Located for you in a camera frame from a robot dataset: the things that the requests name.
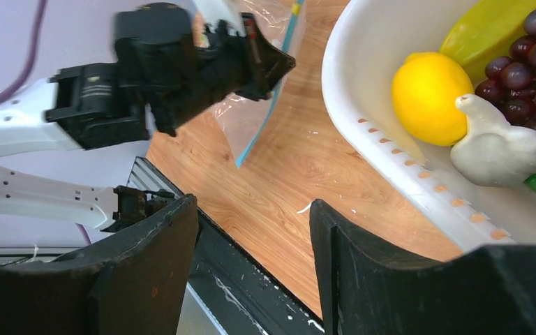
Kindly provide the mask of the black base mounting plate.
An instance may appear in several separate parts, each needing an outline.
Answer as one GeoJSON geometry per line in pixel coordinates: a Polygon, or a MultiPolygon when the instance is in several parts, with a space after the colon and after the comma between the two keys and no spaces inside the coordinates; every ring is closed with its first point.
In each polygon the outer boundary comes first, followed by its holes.
{"type": "Polygon", "coordinates": [[[191,287],[226,334],[324,334],[321,319],[203,211],[191,287]]]}

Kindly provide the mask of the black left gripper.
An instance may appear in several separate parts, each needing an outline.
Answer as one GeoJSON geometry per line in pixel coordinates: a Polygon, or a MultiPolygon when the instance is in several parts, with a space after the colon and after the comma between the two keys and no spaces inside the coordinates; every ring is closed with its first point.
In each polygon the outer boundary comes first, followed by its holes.
{"type": "Polygon", "coordinates": [[[229,36],[220,24],[215,44],[204,49],[195,45],[190,15],[173,3],[116,13],[119,86],[149,105],[157,130],[172,137],[241,88],[244,98],[269,100],[296,61],[264,37],[254,14],[242,13],[242,19],[244,38],[229,36]]]}

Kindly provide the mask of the purple grape bunch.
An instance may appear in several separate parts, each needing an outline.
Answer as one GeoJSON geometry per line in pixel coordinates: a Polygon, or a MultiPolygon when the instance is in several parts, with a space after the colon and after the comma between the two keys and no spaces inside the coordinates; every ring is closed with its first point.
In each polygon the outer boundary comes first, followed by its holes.
{"type": "Polygon", "coordinates": [[[536,9],[523,22],[525,34],[509,54],[492,59],[475,93],[497,107],[512,125],[536,127],[536,9]]]}

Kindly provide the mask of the white plastic basket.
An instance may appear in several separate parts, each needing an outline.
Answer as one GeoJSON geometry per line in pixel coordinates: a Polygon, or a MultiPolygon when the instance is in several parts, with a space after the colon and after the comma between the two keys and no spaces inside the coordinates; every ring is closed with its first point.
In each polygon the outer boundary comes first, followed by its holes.
{"type": "Polygon", "coordinates": [[[437,50],[472,1],[351,1],[329,37],[322,94],[344,139],[461,250],[536,244],[536,194],[485,188],[452,166],[447,147],[410,136],[394,115],[391,82],[414,52],[437,50]]]}

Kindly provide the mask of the yellow green starfruit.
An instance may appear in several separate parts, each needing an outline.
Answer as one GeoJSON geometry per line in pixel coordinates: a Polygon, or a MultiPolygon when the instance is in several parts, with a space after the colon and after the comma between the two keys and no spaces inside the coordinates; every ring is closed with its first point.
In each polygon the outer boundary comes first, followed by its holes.
{"type": "Polygon", "coordinates": [[[486,79],[491,60],[509,55],[510,45],[526,35],[523,23],[536,0],[478,1],[449,30],[439,53],[457,62],[472,83],[486,79]]]}

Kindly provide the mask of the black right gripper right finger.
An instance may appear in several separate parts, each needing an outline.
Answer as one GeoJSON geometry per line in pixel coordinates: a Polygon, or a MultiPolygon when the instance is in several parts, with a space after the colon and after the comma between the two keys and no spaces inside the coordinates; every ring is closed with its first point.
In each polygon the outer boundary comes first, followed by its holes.
{"type": "Polygon", "coordinates": [[[323,200],[311,204],[310,231],[327,334],[536,334],[536,245],[438,262],[323,200]]]}

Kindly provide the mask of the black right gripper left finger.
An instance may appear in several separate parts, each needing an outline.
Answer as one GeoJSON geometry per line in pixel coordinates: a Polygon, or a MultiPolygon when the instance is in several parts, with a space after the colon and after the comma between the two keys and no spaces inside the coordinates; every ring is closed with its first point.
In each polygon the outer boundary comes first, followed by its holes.
{"type": "Polygon", "coordinates": [[[198,236],[185,195],[50,262],[0,267],[0,334],[175,334],[198,236]]]}

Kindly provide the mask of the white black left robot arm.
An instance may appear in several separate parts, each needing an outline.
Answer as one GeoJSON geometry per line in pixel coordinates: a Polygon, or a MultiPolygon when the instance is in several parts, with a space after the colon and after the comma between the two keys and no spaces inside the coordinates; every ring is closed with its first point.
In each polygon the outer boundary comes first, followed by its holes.
{"type": "MultiPolygon", "coordinates": [[[[40,1],[22,72],[0,92],[0,158],[34,151],[112,147],[150,138],[147,118],[170,136],[236,94],[269,100],[296,61],[265,38],[252,13],[233,1],[197,1],[209,45],[173,3],[115,14],[116,61],[61,69],[27,84],[38,54],[46,2],[40,1]]],[[[0,165],[0,214],[70,220],[118,232],[153,216],[175,196],[128,186],[94,187],[25,174],[0,165]]]]}

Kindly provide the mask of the clear zip top bag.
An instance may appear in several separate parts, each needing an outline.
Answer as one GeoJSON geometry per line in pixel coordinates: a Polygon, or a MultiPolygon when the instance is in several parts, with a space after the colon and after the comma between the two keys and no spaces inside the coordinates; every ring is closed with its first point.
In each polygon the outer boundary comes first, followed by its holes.
{"type": "Polygon", "coordinates": [[[204,20],[200,42],[217,47],[218,33],[244,44],[251,78],[214,106],[214,116],[228,140],[234,164],[241,167],[265,127],[288,73],[295,67],[305,32],[304,1],[195,1],[204,20]]]}

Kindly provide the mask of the white garlic bulb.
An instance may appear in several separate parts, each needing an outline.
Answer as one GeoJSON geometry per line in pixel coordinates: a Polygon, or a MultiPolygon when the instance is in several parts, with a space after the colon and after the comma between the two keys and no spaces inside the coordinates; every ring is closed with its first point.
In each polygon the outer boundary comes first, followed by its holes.
{"type": "Polygon", "coordinates": [[[455,169],[477,186],[511,187],[536,173],[536,131],[513,126],[487,100],[465,94],[455,106],[466,115],[467,133],[450,150],[455,169]]]}

